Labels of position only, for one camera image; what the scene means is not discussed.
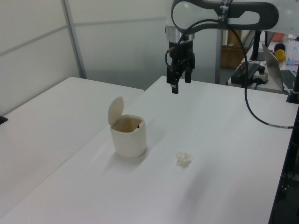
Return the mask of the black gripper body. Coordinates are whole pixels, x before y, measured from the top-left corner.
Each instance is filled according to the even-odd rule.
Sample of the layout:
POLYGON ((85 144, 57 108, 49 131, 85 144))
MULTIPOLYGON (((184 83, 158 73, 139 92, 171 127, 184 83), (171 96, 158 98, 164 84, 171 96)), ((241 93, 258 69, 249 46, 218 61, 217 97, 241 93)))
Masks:
MULTIPOLYGON (((171 48, 171 47, 177 47, 177 43, 169 42, 169 48, 171 48)), ((176 54, 175 49, 170 51, 170 53, 169 53, 170 58, 173 59, 175 54, 176 54)), ((184 42, 180 43, 177 59, 183 61, 192 56, 193 56, 193 41, 189 41, 186 43, 184 43, 184 42)))

